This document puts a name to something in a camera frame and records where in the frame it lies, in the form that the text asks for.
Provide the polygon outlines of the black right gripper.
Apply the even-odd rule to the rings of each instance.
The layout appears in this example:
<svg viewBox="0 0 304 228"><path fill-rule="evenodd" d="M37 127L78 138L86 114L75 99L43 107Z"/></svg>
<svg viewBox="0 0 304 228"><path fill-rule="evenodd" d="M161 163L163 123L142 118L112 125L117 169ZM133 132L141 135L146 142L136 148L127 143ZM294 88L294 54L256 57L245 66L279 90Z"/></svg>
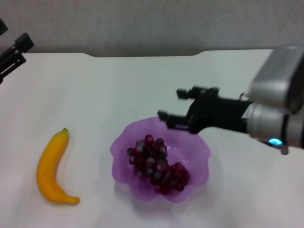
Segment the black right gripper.
<svg viewBox="0 0 304 228"><path fill-rule="evenodd" d="M157 115L165 122L168 129L189 131L197 134L208 127L217 127L239 133L246 133L244 112L252 104L251 101L234 100L219 97L217 87L193 86L186 90L176 91L179 99L194 99L186 115L170 114L159 110Z"/></svg>

